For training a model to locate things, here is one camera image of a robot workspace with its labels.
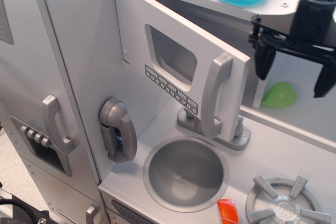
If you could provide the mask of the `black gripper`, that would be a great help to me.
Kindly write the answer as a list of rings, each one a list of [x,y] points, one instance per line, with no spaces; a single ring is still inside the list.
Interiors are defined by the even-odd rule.
[[[322,65],[314,87],[314,98],[323,98],[335,86],[335,20],[326,30],[317,30],[317,20],[300,22],[299,33],[291,34],[293,15],[254,15],[249,42],[255,49],[255,69],[265,80],[275,59],[282,52]]]

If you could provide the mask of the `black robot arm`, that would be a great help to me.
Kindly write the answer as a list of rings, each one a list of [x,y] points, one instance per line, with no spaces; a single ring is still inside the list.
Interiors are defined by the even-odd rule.
[[[265,80],[277,52],[322,65],[314,97],[335,86],[335,0],[299,0],[287,15],[255,15],[249,43],[255,49],[256,75]]]

